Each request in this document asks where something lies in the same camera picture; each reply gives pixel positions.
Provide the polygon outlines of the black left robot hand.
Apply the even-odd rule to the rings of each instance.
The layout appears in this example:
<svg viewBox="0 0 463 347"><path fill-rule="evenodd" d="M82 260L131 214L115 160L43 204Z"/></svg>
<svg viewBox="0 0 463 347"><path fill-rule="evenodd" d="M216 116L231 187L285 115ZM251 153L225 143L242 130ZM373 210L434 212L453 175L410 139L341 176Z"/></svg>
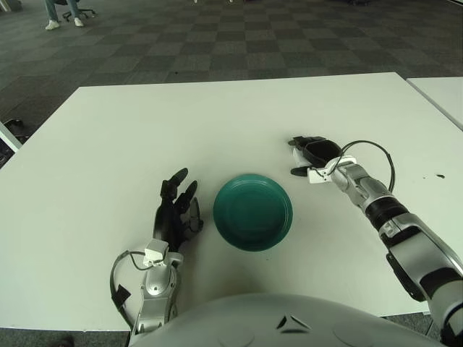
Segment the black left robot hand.
<svg viewBox="0 0 463 347"><path fill-rule="evenodd" d="M178 252L183 243L196 237L203 229L200 206L195 196L197 181L178 194L180 184L188 175L182 168L161 185L161 204L155 215L153 238L165 241L170 252Z"/></svg>

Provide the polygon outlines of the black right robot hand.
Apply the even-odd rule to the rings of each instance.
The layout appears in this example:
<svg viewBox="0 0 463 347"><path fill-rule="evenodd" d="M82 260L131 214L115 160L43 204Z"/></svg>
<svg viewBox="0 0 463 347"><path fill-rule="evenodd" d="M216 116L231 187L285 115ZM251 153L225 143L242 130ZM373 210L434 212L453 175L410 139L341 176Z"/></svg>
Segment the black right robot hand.
<svg viewBox="0 0 463 347"><path fill-rule="evenodd" d="M293 137L288 144L293 149L296 166L291 169L293 176L307 177L308 169L322 169L326 164L339 157L341 148L325 137Z"/></svg>

